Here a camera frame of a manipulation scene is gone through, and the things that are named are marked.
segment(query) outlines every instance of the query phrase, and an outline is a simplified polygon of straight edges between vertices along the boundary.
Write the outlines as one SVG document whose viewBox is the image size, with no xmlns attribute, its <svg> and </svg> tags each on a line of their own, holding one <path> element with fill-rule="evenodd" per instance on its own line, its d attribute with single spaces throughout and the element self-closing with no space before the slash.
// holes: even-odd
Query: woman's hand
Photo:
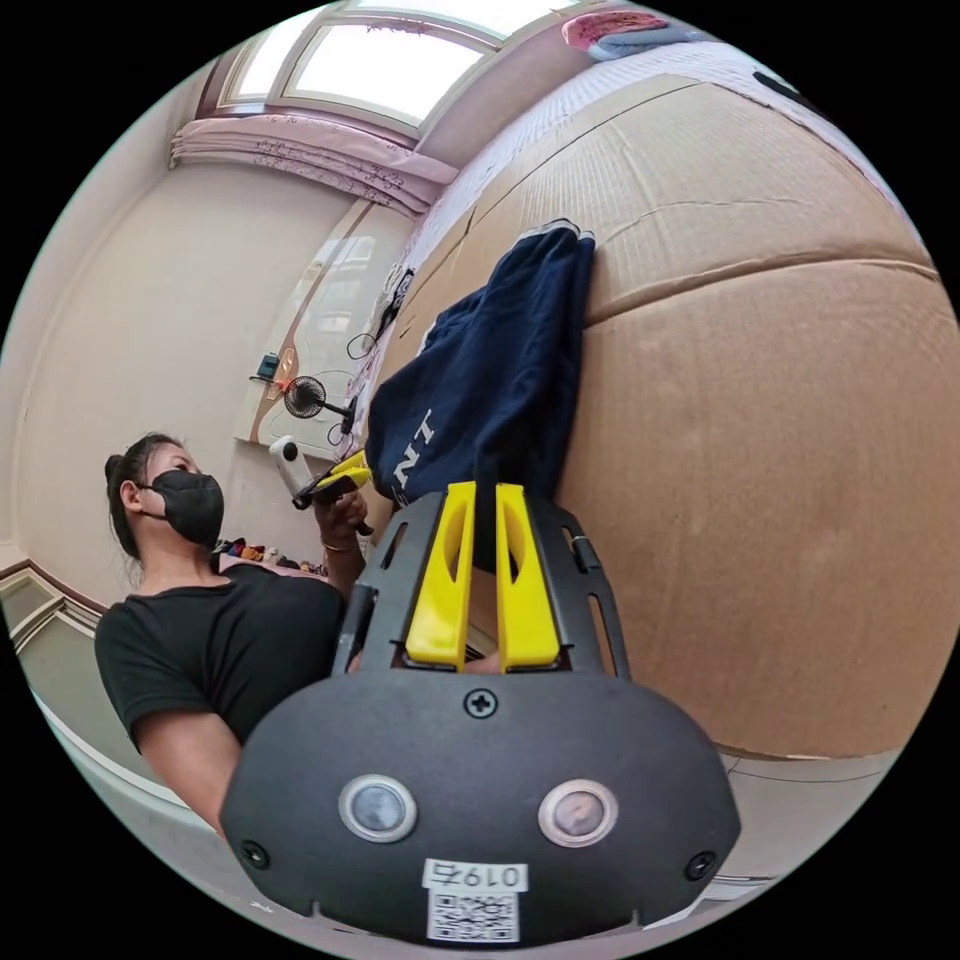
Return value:
<svg viewBox="0 0 960 960">
<path fill-rule="evenodd" d="M 313 505 L 320 538 L 330 547 L 348 549 L 357 542 L 357 527 L 367 517 L 367 503 L 359 490 L 344 494 L 336 503 Z"/>
<path fill-rule="evenodd" d="M 347 673 L 356 673 L 357 667 L 360 666 L 360 657 L 362 653 L 358 653 L 351 661 L 350 666 L 347 667 Z M 500 673 L 500 651 L 496 650 L 493 653 L 489 654 L 486 657 L 483 657 L 481 660 L 468 660 L 463 665 L 464 673 L 486 673 L 486 674 L 497 674 Z"/>
</svg>

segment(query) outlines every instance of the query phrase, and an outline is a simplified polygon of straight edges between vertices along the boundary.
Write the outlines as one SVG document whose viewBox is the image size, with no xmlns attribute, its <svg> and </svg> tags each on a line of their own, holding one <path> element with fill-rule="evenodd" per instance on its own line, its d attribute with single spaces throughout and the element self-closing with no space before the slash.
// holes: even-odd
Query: cardboard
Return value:
<svg viewBox="0 0 960 960">
<path fill-rule="evenodd" d="M 558 502 L 635 679 L 733 753 L 902 747 L 960 625 L 960 336 L 909 226 L 794 121 L 657 77 L 490 184 L 421 270 L 380 381 L 560 216 L 598 249 Z M 496 635 L 484 575 L 472 620 Z"/>
</svg>

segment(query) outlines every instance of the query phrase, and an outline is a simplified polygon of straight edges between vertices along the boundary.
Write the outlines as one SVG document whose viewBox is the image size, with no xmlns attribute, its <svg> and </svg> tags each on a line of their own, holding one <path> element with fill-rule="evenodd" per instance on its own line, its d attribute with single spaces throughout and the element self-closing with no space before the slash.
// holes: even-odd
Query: bracelet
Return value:
<svg viewBox="0 0 960 960">
<path fill-rule="evenodd" d="M 354 550 L 360 548 L 360 543 L 357 540 L 354 540 L 353 546 L 350 547 L 331 547 L 326 540 L 321 540 L 320 542 L 323 544 L 323 549 L 329 550 L 331 553 L 353 553 Z"/>
</svg>

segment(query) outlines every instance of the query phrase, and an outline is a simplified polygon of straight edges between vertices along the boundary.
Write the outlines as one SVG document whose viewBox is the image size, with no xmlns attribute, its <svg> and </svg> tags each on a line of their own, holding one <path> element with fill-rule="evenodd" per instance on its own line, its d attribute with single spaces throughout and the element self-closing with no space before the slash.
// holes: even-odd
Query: glass panel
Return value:
<svg viewBox="0 0 960 960">
<path fill-rule="evenodd" d="M 20 651 L 20 665 L 34 693 L 81 740 L 121 767 L 161 783 L 107 699 L 90 637 L 55 617 Z"/>
<path fill-rule="evenodd" d="M 0 597 L 0 604 L 3 605 L 3 616 L 7 621 L 7 629 L 12 630 L 18 623 L 22 623 L 31 613 L 39 610 L 52 599 L 51 594 L 30 578 L 22 580 Z"/>
<path fill-rule="evenodd" d="M 253 59 L 243 72 L 237 95 L 241 97 L 265 97 L 277 79 L 283 59 L 316 17 L 319 7 L 307 10 L 275 26 L 266 40 L 257 49 Z"/>
<path fill-rule="evenodd" d="M 563 10 L 578 0 L 357 0 L 358 9 L 396 10 L 425 13 L 472 27 L 498 37 L 509 37 L 521 27 L 546 16 L 551 10 Z"/>
<path fill-rule="evenodd" d="M 317 46 L 294 95 L 346 98 L 417 123 L 482 56 L 402 30 L 337 26 Z"/>
</svg>

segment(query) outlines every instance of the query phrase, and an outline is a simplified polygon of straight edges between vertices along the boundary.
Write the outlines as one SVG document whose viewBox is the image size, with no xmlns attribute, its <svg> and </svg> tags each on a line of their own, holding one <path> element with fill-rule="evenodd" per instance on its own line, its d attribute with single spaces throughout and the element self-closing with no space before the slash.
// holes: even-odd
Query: colorful items on shelf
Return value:
<svg viewBox="0 0 960 960">
<path fill-rule="evenodd" d="M 221 541 L 215 551 L 228 557 L 237 557 L 240 560 L 249 560 L 254 563 L 266 563 L 275 567 L 286 567 L 289 570 L 302 570 L 304 573 L 313 573 L 317 576 L 326 576 L 323 565 L 316 566 L 306 560 L 297 563 L 285 557 L 276 547 L 250 546 L 240 537 L 237 540 Z"/>
<path fill-rule="evenodd" d="M 589 53 L 594 60 L 619 60 L 655 47 L 708 39 L 642 10 L 585 13 L 563 25 L 563 37 L 569 46 Z"/>
</svg>

